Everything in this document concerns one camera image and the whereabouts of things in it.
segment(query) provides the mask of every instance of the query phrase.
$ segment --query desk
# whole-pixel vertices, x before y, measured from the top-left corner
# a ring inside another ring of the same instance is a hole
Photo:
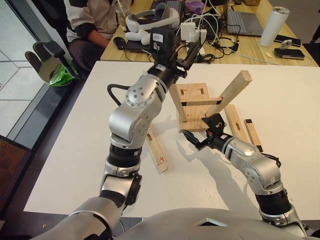
[[[108,96],[107,85],[132,85],[151,65],[119,61],[95,64],[45,162],[25,211],[69,214],[88,198],[99,195],[110,146],[108,122],[116,108]],[[242,121],[249,118],[254,121],[265,152],[280,158],[281,178],[300,218],[320,219],[320,81],[316,79],[320,68],[194,64],[188,77],[179,82],[206,82],[210,95],[216,97],[240,70],[249,70],[253,82],[231,103]],[[125,91],[115,91],[115,95],[124,99]],[[224,111],[221,115],[227,122]],[[241,172],[216,150],[206,148],[197,152],[178,133],[177,125],[176,109],[167,94],[153,128],[169,169],[159,175],[148,147],[143,146],[139,198],[123,216],[149,217],[169,209],[203,207],[259,217],[255,196]],[[231,134],[228,126],[225,132]]]
[[[134,4],[131,7],[132,13],[139,13],[145,10],[148,10],[151,6],[152,0],[135,0]],[[267,24],[269,15],[272,11],[272,5],[269,3],[268,0],[261,0],[259,6],[247,6],[244,3],[241,5],[235,5],[234,9],[236,11],[240,12],[247,12],[247,13],[255,13],[258,17],[258,20],[264,28]],[[222,8],[220,9],[217,7],[217,10],[219,12],[222,12]],[[290,30],[290,28],[287,26],[287,24],[284,24],[283,28],[279,32],[280,35],[289,36],[296,38],[295,34]],[[229,37],[234,39],[234,35],[230,34],[224,34],[224,37]],[[118,27],[115,34],[113,35],[113,38],[115,37],[122,37],[125,38],[125,34],[121,27]],[[117,47],[113,43],[113,38],[110,41],[110,44],[106,47],[104,53],[101,56],[102,61],[128,61],[128,59],[125,56],[125,53],[123,50],[118,50]],[[270,47],[263,47],[259,45],[260,37],[253,37],[253,36],[239,36],[239,48],[238,53],[250,56],[253,58],[261,59],[268,62],[277,63],[280,65],[287,65],[287,66],[303,66],[310,62],[309,59],[305,58],[304,61],[301,60],[292,60],[292,59],[283,59],[276,57],[274,54],[274,48],[279,48],[280,43],[274,42]],[[230,41],[228,40],[221,40],[222,44],[225,44],[226,46],[230,45]],[[310,56],[308,51],[303,47],[290,47],[292,49],[300,49],[304,55],[308,56],[312,59],[312,63],[309,65],[310,67],[318,67],[318,65],[315,63],[313,58]],[[205,53],[211,53],[218,56],[221,56],[221,52],[218,50],[215,50],[212,46],[204,46]],[[266,53],[270,53],[273,57],[268,57]],[[137,53],[137,52],[129,52],[127,51],[127,56],[130,60],[134,62],[149,62],[149,59],[147,57],[146,53]],[[184,58],[186,56],[186,50],[182,49],[179,51],[179,57]],[[224,56],[221,59],[214,60],[215,64],[260,64],[265,65],[266,63],[252,60],[243,56],[239,56],[236,54],[231,54]]]

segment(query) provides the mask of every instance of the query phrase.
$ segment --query mouse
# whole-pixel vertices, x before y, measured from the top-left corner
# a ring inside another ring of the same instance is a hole
[[[124,50],[125,49],[126,41],[122,37],[119,37],[119,36],[115,37],[113,39],[113,43],[114,43],[114,45],[116,45],[116,47],[119,50]]]

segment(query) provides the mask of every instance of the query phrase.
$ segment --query smartphone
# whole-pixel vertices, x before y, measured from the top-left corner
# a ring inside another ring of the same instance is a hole
[[[305,55],[299,49],[280,49],[275,48],[274,52],[277,56],[284,58],[284,59],[304,59]]]
[[[292,40],[292,46],[295,47],[300,47],[301,46],[301,39],[297,39],[297,38],[293,38],[293,37],[288,37],[288,36],[283,36],[283,35],[277,35],[275,37],[275,42],[277,43],[282,43],[284,40],[288,40],[291,39]]]

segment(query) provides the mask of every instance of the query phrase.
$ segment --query wooden table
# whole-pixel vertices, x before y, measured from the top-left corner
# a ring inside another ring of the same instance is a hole
[[[131,7],[132,13],[139,13],[145,10],[150,9],[153,0],[135,0],[134,4]],[[235,5],[234,10],[240,12],[247,12],[247,13],[255,13],[258,17],[258,20],[264,28],[267,24],[269,15],[272,11],[272,5],[269,3],[268,0],[261,0],[259,6],[247,6],[244,3],[241,5]],[[216,8],[219,12],[222,13],[222,7]],[[296,35],[291,31],[287,24],[284,24],[283,28],[279,32],[280,35],[288,36],[297,38]],[[223,34],[224,37],[229,37],[235,39],[234,35],[230,34]],[[122,37],[125,38],[125,34],[121,27],[119,26],[116,30],[113,38],[111,39],[110,44],[105,49],[104,53],[101,56],[102,61],[128,61],[125,56],[125,52],[123,50],[118,50],[113,43],[113,39],[115,37]],[[288,65],[288,66],[304,66],[310,63],[310,60],[307,58],[309,57],[312,60],[312,63],[309,65],[311,67],[318,67],[317,63],[313,60],[311,55],[305,49],[304,46],[295,47],[291,46],[291,49],[300,49],[304,55],[307,57],[304,60],[293,60],[293,59],[283,59],[276,57],[274,54],[274,48],[279,48],[280,43],[273,42],[270,47],[263,47],[259,45],[260,37],[253,37],[253,36],[239,36],[239,48],[238,53],[249,56],[252,58],[277,63],[280,65]],[[228,40],[221,40],[221,45],[225,44],[226,46],[230,46],[230,41]],[[204,50],[206,54],[214,54],[215,56],[221,56],[221,52],[213,48],[212,46],[204,46]],[[182,49],[179,51],[179,57],[184,58],[186,56],[186,50]],[[146,53],[139,53],[139,52],[129,52],[127,51],[127,57],[134,62],[149,62],[148,56]],[[269,63],[264,63],[261,61],[252,60],[237,54],[226,55],[221,59],[214,60],[216,64],[260,64],[265,65]]]

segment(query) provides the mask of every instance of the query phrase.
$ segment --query green bag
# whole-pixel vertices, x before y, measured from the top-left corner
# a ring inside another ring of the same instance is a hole
[[[77,71],[75,68],[70,64],[71,68],[75,73]],[[54,70],[52,77],[49,82],[49,87],[61,87],[71,83],[73,77],[67,72],[66,68],[63,64],[59,64],[56,69]]]

